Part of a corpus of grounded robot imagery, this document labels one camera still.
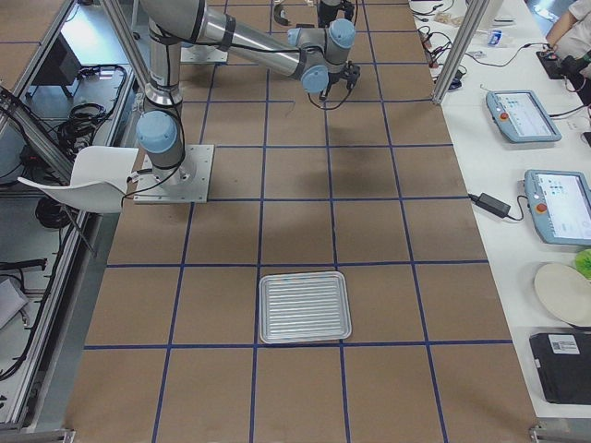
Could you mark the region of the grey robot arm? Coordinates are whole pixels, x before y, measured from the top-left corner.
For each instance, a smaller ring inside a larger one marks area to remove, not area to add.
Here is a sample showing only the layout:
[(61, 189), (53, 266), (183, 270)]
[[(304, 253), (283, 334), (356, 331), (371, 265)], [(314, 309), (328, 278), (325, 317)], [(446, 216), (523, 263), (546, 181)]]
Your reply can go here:
[(352, 90), (360, 77), (359, 66), (348, 58), (356, 36), (348, 2), (321, 3), (318, 26), (290, 29), (286, 42), (209, 8), (205, 1), (144, 1), (141, 5), (149, 17), (151, 58), (144, 114), (136, 133), (159, 186), (184, 185), (195, 170), (181, 122), (183, 43), (235, 52), (300, 81), (307, 94), (316, 93), (321, 100), (339, 81)]
[(348, 0), (319, 0), (317, 5), (318, 26), (327, 28), (337, 19), (342, 11), (344, 18), (352, 21), (355, 14), (355, 6)]

